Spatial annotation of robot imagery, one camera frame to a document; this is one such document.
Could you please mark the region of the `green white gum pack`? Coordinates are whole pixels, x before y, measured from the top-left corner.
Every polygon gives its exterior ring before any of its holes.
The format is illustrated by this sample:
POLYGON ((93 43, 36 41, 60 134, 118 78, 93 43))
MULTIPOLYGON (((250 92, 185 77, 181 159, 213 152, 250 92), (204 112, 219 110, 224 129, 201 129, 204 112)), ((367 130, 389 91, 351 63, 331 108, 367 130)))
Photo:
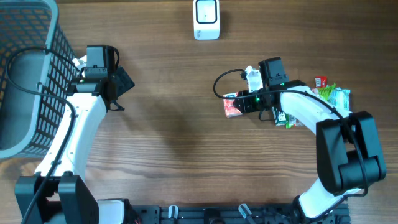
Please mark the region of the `green white gum pack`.
POLYGON ((276 126, 285 126, 289 121, 286 114, 275 107, 272 107, 272 114, 276 126))

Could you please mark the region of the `green snack bag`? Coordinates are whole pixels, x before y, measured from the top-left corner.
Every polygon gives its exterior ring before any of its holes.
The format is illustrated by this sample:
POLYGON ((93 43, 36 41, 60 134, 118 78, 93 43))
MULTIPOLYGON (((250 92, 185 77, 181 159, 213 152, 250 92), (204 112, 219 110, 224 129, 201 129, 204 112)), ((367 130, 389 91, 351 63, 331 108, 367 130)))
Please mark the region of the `green snack bag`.
POLYGON ((298 119, 315 134, 318 122, 338 118, 331 109, 319 101, 322 100, 333 108, 334 106, 328 102, 328 97, 334 88, 335 85, 315 89, 311 89, 309 86, 289 88, 289 90, 308 93, 308 96, 300 93, 283 92, 280 95, 282 111, 298 119))

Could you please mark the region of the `red chocolate bar wrapper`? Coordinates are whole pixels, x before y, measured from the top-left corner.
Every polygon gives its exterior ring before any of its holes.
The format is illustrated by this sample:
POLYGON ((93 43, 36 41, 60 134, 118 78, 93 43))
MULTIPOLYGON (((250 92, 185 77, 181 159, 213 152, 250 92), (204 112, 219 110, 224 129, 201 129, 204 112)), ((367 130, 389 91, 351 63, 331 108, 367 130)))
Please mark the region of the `red chocolate bar wrapper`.
POLYGON ((328 84, 328 79, 326 76, 316 76, 315 77, 315 87, 325 88, 328 84))

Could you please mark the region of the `light teal tissue packet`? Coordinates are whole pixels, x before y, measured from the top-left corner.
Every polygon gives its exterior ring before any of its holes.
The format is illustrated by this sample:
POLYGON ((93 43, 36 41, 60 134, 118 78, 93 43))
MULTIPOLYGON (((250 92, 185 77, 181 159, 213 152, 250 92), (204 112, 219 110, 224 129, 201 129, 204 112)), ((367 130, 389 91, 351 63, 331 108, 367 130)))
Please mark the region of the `light teal tissue packet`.
POLYGON ((350 95, 351 90, 348 89, 341 89, 341 88, 336 88, 334 89, 329 97, 328 97, 328 102, 331 103, 334 107, 344 109, 344 110, 350 110, 350 95))

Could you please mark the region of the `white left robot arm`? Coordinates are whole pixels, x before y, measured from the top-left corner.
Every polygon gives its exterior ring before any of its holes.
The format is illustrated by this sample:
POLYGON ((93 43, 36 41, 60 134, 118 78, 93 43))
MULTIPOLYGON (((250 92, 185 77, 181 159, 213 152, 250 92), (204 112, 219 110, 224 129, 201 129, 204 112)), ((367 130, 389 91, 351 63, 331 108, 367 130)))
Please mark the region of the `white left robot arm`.
POLYGON ((86 63, 66 90, 64 114, 48 153, 32 177, 17 181, 23 223, 137 222, 129 200, 96 200, 84 178, 99 125, 117 98, 134 86, 119 60, 115 47, 87 47, 86 63))

